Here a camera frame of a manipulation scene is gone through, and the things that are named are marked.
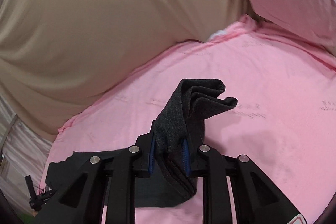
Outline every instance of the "white label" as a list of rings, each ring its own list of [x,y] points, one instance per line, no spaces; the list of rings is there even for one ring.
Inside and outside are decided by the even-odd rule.
[[[210,41],[212,39],[214,39],[215,37],[219,36],[219,35],[226,35],[226,31],[225,30],[219,30],[217,32],[215,32],[214,34],[212,34],[207,41]]]
[[[288,224],[307,224],[302,214],[298,214]]]

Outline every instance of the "tan cloth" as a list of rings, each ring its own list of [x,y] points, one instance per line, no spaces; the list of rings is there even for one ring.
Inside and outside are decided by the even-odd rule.
[[[36,133],[57,129],[134,68],[205,41],[247,0],[0,0],[0,93]]]

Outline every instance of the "fabric fold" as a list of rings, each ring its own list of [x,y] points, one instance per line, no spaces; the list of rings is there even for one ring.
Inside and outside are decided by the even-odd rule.
[[[204,120],[233,109],[237,99],[217,97],[225,85],[217,79],[183,79],[152,126],[156,160],[166,181],[188,200],[196,194],[196,178],[184,171],[181,142],[188,134],[204,139]]]

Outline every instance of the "metal screw head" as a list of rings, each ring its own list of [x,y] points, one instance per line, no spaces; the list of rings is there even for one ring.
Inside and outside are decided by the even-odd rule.
[[[239,156],[239,160],[241,162],[248,162],[250,160],[250,158],[248,156],[246,156],[246,155],[240,155]]]
[[[199,147],[199,150],[201,150],[202,152],[209,152],[210,151],[210,147],[203,144]]]
[[[138,146],[136,146],[136,145],[133,145],[133,146],[131,146],[131,147],[129,148],[129,151],[130,151],[131,153],[137,153],[137,152],[139,152],[139,150],[140,150],[140,148],[139,148]]]
[[[100,161],[100,158],[98,156],[93,156],[90,158],[90,162],[92,164],[97,164]]]

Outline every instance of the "warning label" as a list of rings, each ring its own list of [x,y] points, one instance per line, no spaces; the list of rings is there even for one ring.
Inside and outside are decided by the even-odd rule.
[[[307,224],[302,214],[298,214],[288,224]]]

